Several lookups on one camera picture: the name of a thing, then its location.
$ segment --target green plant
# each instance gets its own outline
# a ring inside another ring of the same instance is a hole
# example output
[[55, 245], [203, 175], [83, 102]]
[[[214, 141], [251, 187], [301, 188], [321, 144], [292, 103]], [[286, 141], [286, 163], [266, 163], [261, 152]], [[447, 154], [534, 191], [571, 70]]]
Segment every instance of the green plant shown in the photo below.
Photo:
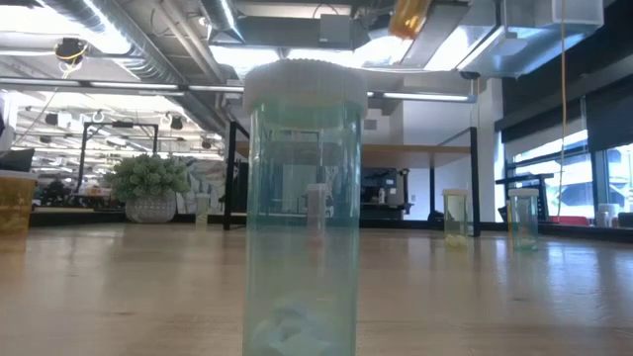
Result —
[[106, 175], [114, 196], [122, 202], [140, 197], [157, 197], [168, 191], [185, 193], [189, 190], [185, 166], [174, 159], [143, 154], [125, 158], [115, 166], [115, 173]]

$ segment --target clear plastic container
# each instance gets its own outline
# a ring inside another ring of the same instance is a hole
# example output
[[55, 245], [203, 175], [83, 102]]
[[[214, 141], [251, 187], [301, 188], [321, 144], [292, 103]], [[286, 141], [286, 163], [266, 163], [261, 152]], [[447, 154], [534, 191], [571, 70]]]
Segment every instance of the clear plastic container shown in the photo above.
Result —
[[444, 196], [444, 239], [451, 247], [468, 246], [468, 191], [445, 189]]
[[534, 250], [538, 241], [538, 190], [510, 189], [512, 248]]
[[0, 171], [0, 251], [23, 250], [38, 176]]
[[245, 356], [355, 354], [360, 134], [367, 89], [347, 68], [251, 71]]
[[206, 227], [209, 221], [209, 194], [196, 194], [196, 227]]

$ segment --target small clear jar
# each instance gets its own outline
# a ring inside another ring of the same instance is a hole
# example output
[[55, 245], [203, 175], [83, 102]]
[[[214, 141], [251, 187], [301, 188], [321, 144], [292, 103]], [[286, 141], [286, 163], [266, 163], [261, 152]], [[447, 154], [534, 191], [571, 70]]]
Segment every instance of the small clear jar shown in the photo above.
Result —
[[534, 250], [538, 241], [538, 190], [510, 189], [512, 248]]
[[444, 239], [451, 247], [468, 246], [468, 191], [445, 189], [444, 196]]
[[206, 227], [209, 220], [211, 195], [196, 194], [196, 227]]

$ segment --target potted plant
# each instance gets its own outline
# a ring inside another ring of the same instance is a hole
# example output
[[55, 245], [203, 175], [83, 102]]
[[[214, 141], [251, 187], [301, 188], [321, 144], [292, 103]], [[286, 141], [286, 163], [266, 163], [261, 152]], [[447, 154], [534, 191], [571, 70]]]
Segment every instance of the potted plant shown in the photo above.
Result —
[[185, 166], [158, 155], [125, 158], [106, 181], [113, 195], [126, 202], [126, 216], [135, 223], [171, 221], [176, 214], [175, 193], [189, 190]]

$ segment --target table surface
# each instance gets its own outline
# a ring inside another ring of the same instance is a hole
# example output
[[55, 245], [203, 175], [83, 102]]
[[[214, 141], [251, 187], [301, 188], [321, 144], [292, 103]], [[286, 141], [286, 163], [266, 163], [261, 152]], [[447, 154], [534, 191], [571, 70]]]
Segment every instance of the table surface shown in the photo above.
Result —
[[[37, 228], [0, 254], [3, 356], [238, 356], [245, 228]], [[360, 356], [627, 355], [631, 245], [502, 235], [446, 249], [425, 230], [361, 230]]]

